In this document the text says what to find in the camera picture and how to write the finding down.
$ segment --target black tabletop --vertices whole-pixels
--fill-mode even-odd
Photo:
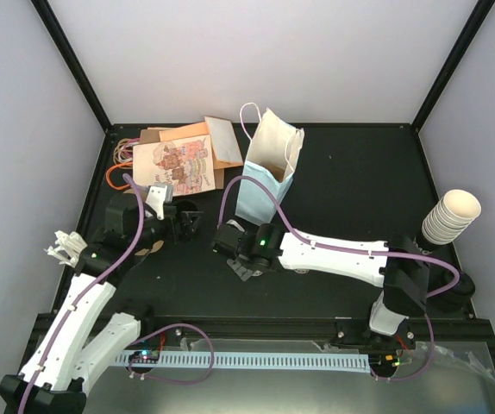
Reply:
[[[373,241],[394,235],[414,236],[434,206],[417,136],[408,126],[298,125],[305,129],[304,147],[293,184],[282,206],[292,225],[327,237]],[[124,137],[137,137],[140,128],[124,127]],[[248,140],[235,128],[243,153]],[[107,159],[107,167],[112,161]],[[226,171],[226,181],[241,174]],[[119,184],[119,174],[114,181]],[[238,186],[230,194],[226,218],[234,217]],[[311,271],[269,273],[242,282],[226,260],[210,250],[223,191],[209,191],[188,199],[204,212],[196,240],[167,243],[149,255],[125,278],[108,305],[113,311],[131,298],[153,306],[162,317],[338,318],[367,317],[380,289],[358,280]],[[103,182],[86,235],[87,241],[103,220],[105,205],[115,191]],[[278,215],[274,222],[279,223]],[[454,263],[452,249],[437,257]],[[433,275],[440,269],[434,269]],[[434,317],[443,315],[429,306]]]

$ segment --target stacked paper cups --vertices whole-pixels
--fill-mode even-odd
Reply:
[[[416,244],[429,254],[458,237],[481,213],[478,199],[467,191],[451,190],[426,216]]]

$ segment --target white wall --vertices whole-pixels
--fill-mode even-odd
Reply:
[[[50,3],[113,122],[412,122],[476,0]]]
[[[495,329],[495,6],[424,126],[440,192],[472,191],[482,216],[455,243],[477,284],[474,304]]]
[[[102,139],[31,3],[0,1],[0,379],[50,309],[61,267],[42,249],[75,229]]]

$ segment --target gift bag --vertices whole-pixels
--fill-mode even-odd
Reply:
[[[255,106],[259,116],[259,125],[253,137],[246,131],[242,119],[243,109],[250,104]],[[260,181],[281,203],[293,180],[304,131],[282,121],[268,108],[261,116],[255,103],[246,103],[241,107],[240,123],[251,141],[242,175]],[[261,225],[271,222],[275,213],[273,202],[257,185],[247,180],[241,182],[236,203],[238,217]]]

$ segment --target perforated metal strip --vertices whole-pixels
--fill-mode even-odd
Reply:
[[[127,367],[133,351],[121,352],[112,367]],[[133,367],[206,368],[209,352],[163,351],[157,362],[136,362]],[[215,352],[214,368],[283,369],[308,371],[349,371],[369,373],[367,355],[356,354],[281,354],[249,352]]]

